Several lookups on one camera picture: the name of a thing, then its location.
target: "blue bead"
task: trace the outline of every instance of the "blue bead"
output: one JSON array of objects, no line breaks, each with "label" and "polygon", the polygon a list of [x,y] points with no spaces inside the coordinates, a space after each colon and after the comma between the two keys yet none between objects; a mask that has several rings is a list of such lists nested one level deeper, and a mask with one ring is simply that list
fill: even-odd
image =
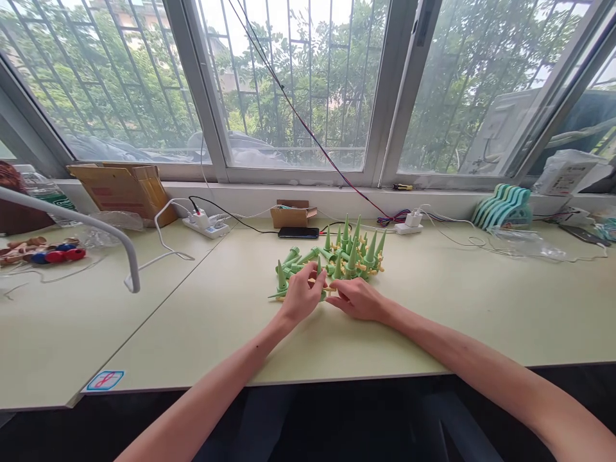
[{"label": "blue bead", "polygon": [[73,244],[61,244],[56,247],[56,250],[60,250],[61,252],[68,252],[69,250],[72,250],[74,248],[77,248],[77,246]]},{"label": "blue bead", "polygon": [[49,264],[49,262],[45,260],[44,253],[35,253],[34,255],[32,255],[32,258],[30,259],[30,261],[36,264]]}]

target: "blue sticker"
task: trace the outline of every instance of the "blue sticker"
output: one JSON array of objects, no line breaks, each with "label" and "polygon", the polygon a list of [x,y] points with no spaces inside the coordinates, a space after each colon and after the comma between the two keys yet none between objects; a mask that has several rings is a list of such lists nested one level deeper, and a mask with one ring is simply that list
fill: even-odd
[{"label": "blue sticker", "polygon": [[124,371],[102,371],[94,377],[86,391],[109,391],[124,377]]}]

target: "window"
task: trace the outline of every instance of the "window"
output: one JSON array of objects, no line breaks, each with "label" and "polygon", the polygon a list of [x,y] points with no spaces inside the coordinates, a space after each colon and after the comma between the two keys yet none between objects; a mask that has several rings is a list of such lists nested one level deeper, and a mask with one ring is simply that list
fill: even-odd
[{"label": "window", "polygon": [[201,128],[161,4],[6,0],[0,47],[76,159],[200,161]]},{"label": "window", "polygon": [[0,89],[56,168],[346,185],[330,157],[356,186],[492,189],[562,146],[615,157],[613,4],[3,0]]},{"label": "window", "polygon": [[[250,24],[234,2],[199,2],[230,144],[227,164],[332,169],[267,71],[261,45],[338,167],[362,171],[388,2],[257,0],[246,3]],[[246,37],[249,26],[257,47]]]}]

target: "desk surface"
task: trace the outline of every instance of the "desk surface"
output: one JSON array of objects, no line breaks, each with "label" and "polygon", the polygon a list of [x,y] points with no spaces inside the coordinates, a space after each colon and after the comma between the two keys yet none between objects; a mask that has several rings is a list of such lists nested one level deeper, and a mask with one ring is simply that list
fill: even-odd
[{"label": "desk surface", "polygon": [[[49,228],[49,242],[75,234]],[[141,271],[141,292],[123,284],[128,259],[122,246],[92,252],[89,258],[41,271],[61,277],[106,257],[95,267],[67,279],[41,284],[36,274],[11,278],[0,295],[0,410],[70,406],[90,378],[113,356],[220,240],[212,241],[177,221],[163,228],[165,242],[195,258],[170,256]],[[163,253],[155,230],[130,234],[140,264]],[[3,247],[11,239],[0,239]]]},{"label": "desk surface", "polygon": [[[267,221],[255,221],[265,229]],[[601,254],[554,226],[542,235],[571,257]],[[459,242],[468,225],[444,231]],[[257,235],[237,225],[105,366],[126,375],[114,391],[192,386],[274,316],[274,265],[290,246],[315,241]],[[512,259],[458,246],[427,223],[387,236],[386,296],[458,329],[526,366],[616,361],[616,253],[593,262]],[[446,372],[400,334],[321,303],[268,358],[254,384],[340,381]]]}]

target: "black phone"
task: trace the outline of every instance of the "black phone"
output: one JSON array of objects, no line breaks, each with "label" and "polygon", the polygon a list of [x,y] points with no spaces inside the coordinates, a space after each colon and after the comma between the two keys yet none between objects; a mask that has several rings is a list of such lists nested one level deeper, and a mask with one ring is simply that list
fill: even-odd
[{"label": "black phone", "polygon": [[280,228],[278,237],[284,239],[318,239],[319,228]]},{"label": "black phone", "polygon": [[611,242],[606,241],[605,239],[601,239],[599,236],[596,236],[593,233],[583,230],[582,228],[572,227],[568,225],[558,225],[558,227],[586,243],[603,244],[605,245],[605,247],[609,247],[612,245]]}]

